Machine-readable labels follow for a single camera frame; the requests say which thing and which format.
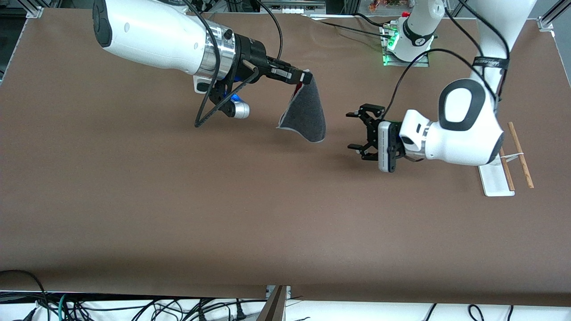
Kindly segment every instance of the black velcro strap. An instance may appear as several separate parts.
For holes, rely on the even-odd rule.
[[[412,45],[414,47],[424,46],[424,44],[432,38],[434,32],[429,35],[419,35],[414,32],[408,27],[408,19],[406,19],[403,23],[403,32],[404,35],[407,36],[408,39],[411,40]]]
[[[500,68],[507,70],[509,66],[509,60],[496,57],[475,57],[472,66]]]

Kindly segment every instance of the wooden stick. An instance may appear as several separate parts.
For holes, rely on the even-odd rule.
[[[516,128],[513,127],[513,123],[509,122],[508,123],[508,127],[509,127],[509,132],[512,135],[513,138],[513,142],[516,144],[516,150],[518,153],[523,153],[522,149],[521,149],[521,145],[520,145],[520,140],[517,139],[517,134],[516,134]],[[520,163],[521,163],[521,169],[524,171],[524,176],[525,176],[525,180],[528,183],[528,187],[529,188],[533,188],[533,181],[532,181],[532,176],[529,173],[529,169],[528,169],[528,164],[525,161],[525,157],[523,154],[518,155],[518,158],[520,159]]]
[[[509,190],[513,192],[516,190],[516,188],[513,186],[512,175],[509,172],[508,162],[505,160],[504,156],[504,148],[502,147],[500,148],[501,165],[504,168],[505,179],[508,181]]]

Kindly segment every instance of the gray cloth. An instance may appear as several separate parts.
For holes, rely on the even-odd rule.
[[[294,131],[311,143],[320,143],[325,139],[325,115],[315,77],[293,94],[278,128]]]

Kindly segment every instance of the robotic arm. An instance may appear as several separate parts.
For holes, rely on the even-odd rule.
[[[381,171],[394,172],[396,159],[401,157],[440,159],[471,166],[485,165],[498,159],[504,132],[496,119],[497,95],[490,90],[497,90],[508,67],[509,52],[534,4],[535,0],[478,1],[475,11],[499,31],[506,44],[493,30],[478,21],[483,56],[476,57],[472,65],[478,73],[472,72],[469,78],[446,86],[438,101],[437,121],[433,122],[411,109],[406,112],[402,123],[389,122],[384,120],[384,108],[380,107],[382,111],[378,115],[382,117],[377,119],[379,152],[374,158],[378,159]],[[440,0],[417,1],[410,17],[397,21],[399,38],[389,50],[404,61],[412,61],[422,54],[442,18],[441,5]],[[422,26],[425,30],[407,32],[406,29],[410,30],[412,26]],[[361,114],[348,116],[361,117]],[[349,145],[367,159],[367,152],[362,147]]]
[[[205,94],[215,73],[215,47],[205,25],[198,17],[187,15],[187,9],[180,0],[95,0],[95,36],[106,51],[122,58],[193,75],[194,90]],[[220,110],[228,117],[246,118],[250,112],[237,95],[226,99],[234,82],[251,78],[250,83],[255,83],[262,75],[293,85],[311,81],[311,73],[267,56],[261,42],[206,22],[220,56],[209,99],[221,103]]]

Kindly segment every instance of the wooden dowel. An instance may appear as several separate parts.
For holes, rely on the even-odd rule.
[[[509,172],[508,162],[505,160],[504,156],[504,148],[502,147],[500,148],[501,165],[504,168],[505,179],[508,181],[509,190],[513,192],[516,190],[516,188],[513,186],[512,175]]]
[[[512,122],[508,123],[508,127],[509,127],[509,132],[512,135],[513,142],[516,144],[517,152],[523,153],[523,151],[521,149],[521,145],[520,145],[520,140],[517,139],[516,128],[513,127]],[[518,158],[520,159],[521,169],[524,171],[524,176],[525,176],[525,180],[528,183],[528,187],[533,188],[532,176],[529,173],[528,164],[525,161],[525,156],[523,154],[520,154],[520,155],[518,155]]]

